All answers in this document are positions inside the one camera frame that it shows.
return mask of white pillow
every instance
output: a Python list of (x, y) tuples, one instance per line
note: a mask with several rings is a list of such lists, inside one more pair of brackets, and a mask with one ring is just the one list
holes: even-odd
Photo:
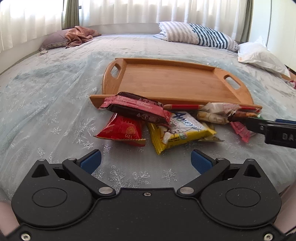
[(238, 61), (249, 63), (274, 74), (284, 74), (290, 78), (287, 67), (266, 47), (258, 43), (247, 42), (240, 44)]
[(160, 22), (161, 32), (154, 37), (168, 41), (196, 44), (206, 47), (215, 47), (237, 51), (238, 45), (228, 35), (216, 30), (192, 23)]

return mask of sheer curtain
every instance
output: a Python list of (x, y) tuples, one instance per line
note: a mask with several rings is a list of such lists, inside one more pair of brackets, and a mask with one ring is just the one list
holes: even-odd
[(3, 0), (0, 52), (62, 29), (63, 0)]
[(240, 39), (247, 0), (80, 0), (81, 25), (196, 23)]

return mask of pillow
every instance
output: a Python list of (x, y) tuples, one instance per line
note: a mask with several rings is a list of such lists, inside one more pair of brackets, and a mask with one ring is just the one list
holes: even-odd
[(54, 48), (60, 48), (60, 47), (66, 47), (66, 41), (65, 34), (69, 31), (69, 29), (64, 29), (57, 31), (51, 35), (49, 35), (41, 44), (39, 50), (41, 49), (54, 49)]
[(226, 34), (201, 25), (182, 22), (160, 22), (161, 32), (154, 37), (169, 42), (181, 42), (237, 51), (238, 44)]
[(259, 43), (247, 42), (239, 45), (238, 61), (249, 63), (274, 74), (284, 74), (290, 78), (287, 67), (266, 47)]

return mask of purple pillow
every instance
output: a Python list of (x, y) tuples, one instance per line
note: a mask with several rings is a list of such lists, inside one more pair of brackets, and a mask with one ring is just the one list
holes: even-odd
[(65, 34), (69, 31), (69, 29), (64, 29), (57, 31), (55, 33), (52, 33), (49, 35), (41, 44), (39, 50), (41, 49), (54, 49), (54, 48), (60, 48), (60, 47), (66, 47), (66, 41)]

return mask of wooden tray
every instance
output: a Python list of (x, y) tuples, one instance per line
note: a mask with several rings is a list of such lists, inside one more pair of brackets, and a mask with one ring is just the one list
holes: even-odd
[[(117, 77), (111, 75), (117, 67)], [(234, 89), (225, 79), (231, 77), (240, 87)], [(118, 58), (104, 74), (102, 95), (90, 99), (99, 108), (106, 97), (125, 91), (163, 104), (207, 104), (228, 102), (254, 105), (247, 87), (233, 74), (211, 66), (145, 58)]]

